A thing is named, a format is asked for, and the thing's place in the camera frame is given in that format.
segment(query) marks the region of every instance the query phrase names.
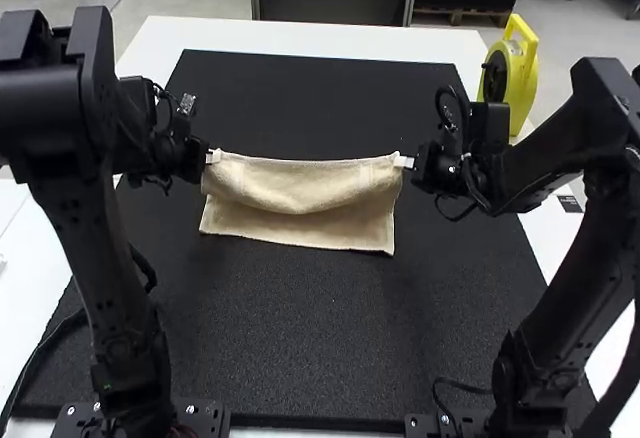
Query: white table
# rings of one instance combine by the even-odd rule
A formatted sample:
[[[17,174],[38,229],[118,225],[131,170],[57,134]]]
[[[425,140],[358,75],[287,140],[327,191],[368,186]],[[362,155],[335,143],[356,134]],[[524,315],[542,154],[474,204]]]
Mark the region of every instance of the white table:
[[[348,59],[454,63],[471,97],[480,81],[487,48],[475,31],[433,28],[379,28],[152,16],[147,19],[117,65],[119,76],[143,75],[165,85],[184,49],[249,52]],[[559,194],[572,194],[568,187]],[[540,268],[549,282],[571,244],[582,215],[565,213],[551,197],[539,209],[520,217]],[[44,213],[28,197],[0,237],[0,253],[9,266],[0,276],[0,403],[6,397],[69,282],[61,246]],[[28,313],[15,313],[16,308]],[[594,351],[587,365],[596,397],[615,375],[628,341],[630,307]],[[627,404],[614,427],[615,436],[632,436],[640,394]],[[9,438],[46,438],[53,424],[12,420]],[[242,435],[326,435],[298,431],[233,430]]]

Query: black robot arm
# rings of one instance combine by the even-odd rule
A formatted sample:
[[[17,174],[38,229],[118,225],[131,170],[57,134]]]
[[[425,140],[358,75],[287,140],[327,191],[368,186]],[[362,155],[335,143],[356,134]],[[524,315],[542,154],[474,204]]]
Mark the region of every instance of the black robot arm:
[[[79,8],[71,28],[53,31],[38,11],[0,19],[0,155],[60,239],[91,327],[93,388],[128,438],[166,436],[173,408],[165,335],[134,266],[113,175],[199,183],[208,149],[190,135],[192,100],[172,104],[169,124],[157,126],[162,93],[140,77],[116,78],[105,8]]]
[[[491,216],[527,212],[584,174],[588,203],[578,235],[494,363],[496,409],[489,429],[504,436],[563,429],[565,398],[580,384],[591,352],[631,299],[640,298],[634,289],[640,271],[640,88],[615,59],[582,59],[571,77],[573,96],[515,146],[507,144],[505,105],[466,103],[453,90],[441,94],[442,137],[421,147],[412,171],[420,188],[468,197]],[[636,325],[625,364],[578,436],[605,436],[635,389],[639,333]]]

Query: beige towel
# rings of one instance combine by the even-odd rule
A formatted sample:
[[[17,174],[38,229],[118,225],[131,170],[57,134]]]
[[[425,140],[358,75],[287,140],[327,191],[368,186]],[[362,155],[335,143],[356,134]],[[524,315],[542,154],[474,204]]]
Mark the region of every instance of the beige towel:
[[[215,150],[202,175],[200,231],[393,255],[398,156],[290,161]]]

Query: black foam mat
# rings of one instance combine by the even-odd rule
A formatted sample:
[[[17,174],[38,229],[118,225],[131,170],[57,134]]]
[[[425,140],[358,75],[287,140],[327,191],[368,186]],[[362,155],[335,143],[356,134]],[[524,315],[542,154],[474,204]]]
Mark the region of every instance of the black foam mat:
[[[339,159],[414,153],[436,132],[434,93],[448,83],[464,93],[446,64],[185,51],[168,89],[199,96],[194,133],[212,147]],[[132,243],[158,271],[152,298],[173,393],[236,414],[397,422],[435,411],[439,375],[490,385],[505,332],[545,289],[516,216],[450,223],[408,182],[392,258],[202,236],[205,199],[179,181],[165,197],[122,180],[117,195]],[[48,329],[79,306],[70,286]],[[93,399],[90,359],[84,329],[49,357],[19,413],[52,416]],[[453,407],[492,405],[443,396]],[[572,421],[593,402],[588,385],[575,392]]]

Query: floor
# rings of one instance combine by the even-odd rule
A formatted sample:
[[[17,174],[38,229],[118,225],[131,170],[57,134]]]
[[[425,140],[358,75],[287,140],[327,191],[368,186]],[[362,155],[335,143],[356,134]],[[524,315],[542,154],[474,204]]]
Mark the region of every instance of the floor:
[[[59,26],[71,22],[77,6],[96,4],[107,6],[112,12],[116,58],[126,50],[148,15],[251,17],[249,0],[0,0],[0,12],[40,8],[52,25]],[[530,114],[535,124],[544,121],[571,94],[569,70],[582,56],[616,56],[629,70],[640,64],[640,16],[624,20],[626,6],[625,0],[517,1],[516,11],[540,38],[540,79]],[[438,18],[434,21],[416,17],[414,23],[448,26]],[[477,29],[487,46],[501,37],[501,30],[483,19],[463,20],[462,28]]]

